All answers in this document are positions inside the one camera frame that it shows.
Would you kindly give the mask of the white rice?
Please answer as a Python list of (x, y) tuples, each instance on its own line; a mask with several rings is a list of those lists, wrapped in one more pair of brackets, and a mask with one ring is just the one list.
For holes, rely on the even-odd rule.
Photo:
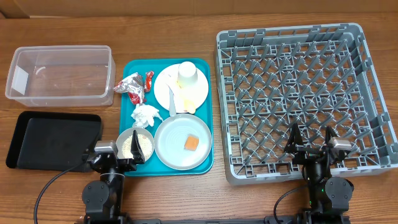
[[(141, 146), (142, 152), (145, 156), (145, 160), (148, 160), (150, 156), (152, 155), (152, 143), (150, 139), (143, 135), (143, 134), (138, 134), (138, 139), (139, 139), (139, 144)], [(121, 149), (121, 154), (123, 159), (128, 159), (132, 158), (131, 154), (131, 141), (132, 141), (132, 136), (129, 136), (122, 144), (122, 149)]]

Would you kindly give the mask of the orange food cube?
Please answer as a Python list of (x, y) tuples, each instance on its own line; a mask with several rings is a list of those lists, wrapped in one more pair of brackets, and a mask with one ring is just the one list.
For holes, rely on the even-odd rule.
[(184, 149), (189, 151), (196, 151), (199, 144), (199, 138), (194, 135), (189, 135), (184, 145)]

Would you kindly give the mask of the grey plate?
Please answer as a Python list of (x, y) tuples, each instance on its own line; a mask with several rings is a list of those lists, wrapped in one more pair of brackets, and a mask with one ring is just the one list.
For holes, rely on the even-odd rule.
[[(184, 149), (189, 135), (199, 138), (196, 151)], [(189, 170), (198, 167), (209, 156), (213, 136), (209, 127), (192, 114), (177, 114), (167, 118), (155, 133), (155, 153), (167, 167)]]

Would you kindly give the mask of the red sauce packet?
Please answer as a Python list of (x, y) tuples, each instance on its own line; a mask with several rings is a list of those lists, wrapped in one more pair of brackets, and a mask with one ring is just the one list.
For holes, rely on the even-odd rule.
[(144, 85), (144, 91), (150, 92), (151, 88), (152, 88), (152, 78), (154, 76), (154, 72), (153, 71), (149, 71), (146, 72), (146, 78), (145, 78), (145, 85)]

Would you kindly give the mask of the grey bowl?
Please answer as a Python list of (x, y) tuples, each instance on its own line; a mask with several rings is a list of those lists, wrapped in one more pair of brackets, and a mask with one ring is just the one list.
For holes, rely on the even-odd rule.
[(132, 159), (133, 153), (131, 152), (131, 143), (133, 132), (136, 131), (142, 153), (147, 161), (154, 152), (154, 138), (151, 133), (144, 128), (129, 128), (123, 131), (117, 141), (119, 159)]

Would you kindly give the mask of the grey dishwasher rack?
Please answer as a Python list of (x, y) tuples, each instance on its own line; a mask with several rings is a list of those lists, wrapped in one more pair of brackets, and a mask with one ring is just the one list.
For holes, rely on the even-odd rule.
[(356, 23), (223, 30), (216, 80), (227, 181), (299, 179), (284, 152), (297, 124), (320, 147), (330, 126), (350, 141), (333, 175), (377, 175), (397, 167), (397, 138), (362, 27)]

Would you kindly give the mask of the pink plate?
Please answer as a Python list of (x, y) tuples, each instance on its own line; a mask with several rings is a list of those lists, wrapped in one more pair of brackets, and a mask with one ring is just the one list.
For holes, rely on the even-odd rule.
[[(165, 84), (162, 75), (168, 73), (172, 77), (177, 79), (179, 65), (180, 63), (168, 66), (167, 68), (163, 69), (155, 79), (155, 83), (152, 87), (157, 102), (167, 110), (169, 110), (169, 87)], [(196, 109), (198, 109), (205, 102), (210, 89), (205, 74), (198, 68), (197, 73), (198, 81), (196, 84), (194, 84), (193, 86), (188, 86), (186, 88), (181, 88), (183, 95), (194, 102)]]

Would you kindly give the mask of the crumpled white napkin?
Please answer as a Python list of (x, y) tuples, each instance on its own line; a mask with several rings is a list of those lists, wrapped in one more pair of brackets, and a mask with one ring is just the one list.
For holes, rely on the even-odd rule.
[(153, 127), (154, 118), (158, 118), (163, 121), (158, 109), (151, 105), (145, 104), (136, 105), (131, 117), (134, 119), (132, 124), (133, 128), (146, 128), (148, 126)]

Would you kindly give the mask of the white paper cup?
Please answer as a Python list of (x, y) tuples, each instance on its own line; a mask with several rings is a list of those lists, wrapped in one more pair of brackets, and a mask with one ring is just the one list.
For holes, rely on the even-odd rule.
[(182, 62), (178, 66), (177, 82), (181, 88), (193, 86), (198, 81), (197, 68), (192, 62)]

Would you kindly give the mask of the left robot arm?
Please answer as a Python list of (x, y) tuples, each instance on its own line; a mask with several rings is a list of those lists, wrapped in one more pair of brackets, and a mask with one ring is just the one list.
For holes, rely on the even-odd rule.
[(98, 141), (88, 153), (87, 163), (100, 173), (100, 180), (92, 181), (82, 192), (85, 204), (84, 223), (132, 223), (128, 213), (121, 211), (125, 173), (137, 170), (145, 162), (137, 132), (132, 132), (132, 157), (120, 159), (114, 141)]

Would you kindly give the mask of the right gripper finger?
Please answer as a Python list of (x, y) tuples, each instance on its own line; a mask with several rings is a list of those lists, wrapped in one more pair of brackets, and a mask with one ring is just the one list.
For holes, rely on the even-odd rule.
[(335, 133), (335, 131), (333, 130), (333, 128), (331, 126), (327, 126), (326, 127), (326, 131), (325, 131), (325, 143), (324, 145), (330, 145), (332, 142), (332, 139), (337, 137), (337, 134)]
[(299, 148), (303, 146), (303, 140), (300, 133), (300, 129), (297, 123), (294, 123), (290, 129), (290, 136), (287, 140), (287, 144), (284, 147), (286, 153), (297, 153)]

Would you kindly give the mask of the crumpled silver foil wrapper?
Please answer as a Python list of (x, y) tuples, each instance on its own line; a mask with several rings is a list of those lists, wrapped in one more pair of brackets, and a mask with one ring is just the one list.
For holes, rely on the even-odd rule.
[(146, 86), (143, 77), (138, 73), (133, 73), (121, 80), (113, 90), (116, 93), (127, 93), (132, 104), (143, 104)]

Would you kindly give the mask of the clear plastic bin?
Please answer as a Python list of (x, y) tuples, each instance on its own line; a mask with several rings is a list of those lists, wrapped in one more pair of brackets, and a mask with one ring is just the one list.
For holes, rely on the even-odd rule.
[(115, 77), (107, 45), (19, 47), (5, 96), (28, 107), (109, 106)]

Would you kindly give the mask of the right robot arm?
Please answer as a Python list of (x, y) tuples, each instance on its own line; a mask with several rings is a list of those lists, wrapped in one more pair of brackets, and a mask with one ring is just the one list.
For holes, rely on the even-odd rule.
[(288, 223), (349, 223), (349, 217), (343, 214), (349, 210), (354, 185), (348, 179), (333, 177), (331, 166), (344, 161), (351, 151), (351, 143), (327, 126), (322, 146), (305, 146), (295, 123), (284, 151), (294, 155), (293, 164), (302, 166), (310, 204), (310, 208), (294, 215)]

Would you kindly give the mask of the yellow plastic spoon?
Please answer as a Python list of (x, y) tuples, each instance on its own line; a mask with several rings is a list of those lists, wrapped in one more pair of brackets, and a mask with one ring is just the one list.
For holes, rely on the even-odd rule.
[(183, 110), (184, 112), (188, 112), (190, 114), (194, 114), (196, 112), (196, 106), (192, 100), (189, 100), (183, 95), (182, 89), (180, 88), (176, 79), (169, 77), (169, 84), (172, 93), (183, 101)]

